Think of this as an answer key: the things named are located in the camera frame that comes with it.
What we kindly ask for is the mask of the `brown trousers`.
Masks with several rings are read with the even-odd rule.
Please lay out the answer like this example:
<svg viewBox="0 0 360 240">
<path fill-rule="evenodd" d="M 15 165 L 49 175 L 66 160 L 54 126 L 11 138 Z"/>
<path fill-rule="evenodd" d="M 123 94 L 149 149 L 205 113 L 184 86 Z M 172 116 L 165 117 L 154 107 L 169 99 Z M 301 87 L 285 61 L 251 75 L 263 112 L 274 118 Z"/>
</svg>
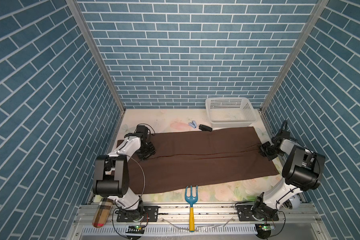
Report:
<svg viewBox="0 0 360 240">
<path fill-rule="evenodd" d="M 160 133 L 150 137 L 156 153 L 128 162 L 135 194 L 158 194 L 278 175 L 275 164 L 260 154 L 253 127 Z"/>
</svg>

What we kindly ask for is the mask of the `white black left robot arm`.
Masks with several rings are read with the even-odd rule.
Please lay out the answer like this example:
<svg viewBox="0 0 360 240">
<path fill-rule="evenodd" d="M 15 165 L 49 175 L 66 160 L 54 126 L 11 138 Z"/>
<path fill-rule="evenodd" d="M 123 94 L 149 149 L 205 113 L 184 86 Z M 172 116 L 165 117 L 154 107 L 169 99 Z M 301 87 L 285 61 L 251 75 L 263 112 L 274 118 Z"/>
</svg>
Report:
<svg viewBox="0 0 360 240">
<path fill-rule="evenodd" d="M 156 132 L 148 124 L 138 124 L 133 133 L 125 135 L 123 142 L 107 155 L 95 159 L 92 191 L 116 205 L 120 222 L 142 222 L 149 219 L 144 210 L 142 195 L 130 188 L 128 161 L 136 154 L 145 161 L 156 153 L 151 136 Z"/>
</svg>

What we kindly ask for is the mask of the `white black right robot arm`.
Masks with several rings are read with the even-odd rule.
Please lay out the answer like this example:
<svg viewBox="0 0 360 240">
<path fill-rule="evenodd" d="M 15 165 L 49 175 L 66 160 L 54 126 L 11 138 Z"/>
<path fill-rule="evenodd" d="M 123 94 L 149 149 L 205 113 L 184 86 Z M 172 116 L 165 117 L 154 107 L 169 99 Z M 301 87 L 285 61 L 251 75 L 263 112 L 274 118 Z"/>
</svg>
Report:
<svg viewBox="0 0 360 240">
<path fill-rule="evenodd" d="M 272 219 L 280 207 L 293 196 L 317 189 L 323 177 L 326 157 L 299 144 L 288 131 L 288 121 L 282 123 L 276 135 L 260 146 L 260 153 L 269 161 L 287 155 L 282 179 L 267 192 L 261 193 L 251 208 L 258 221 Z"/>
</svg>

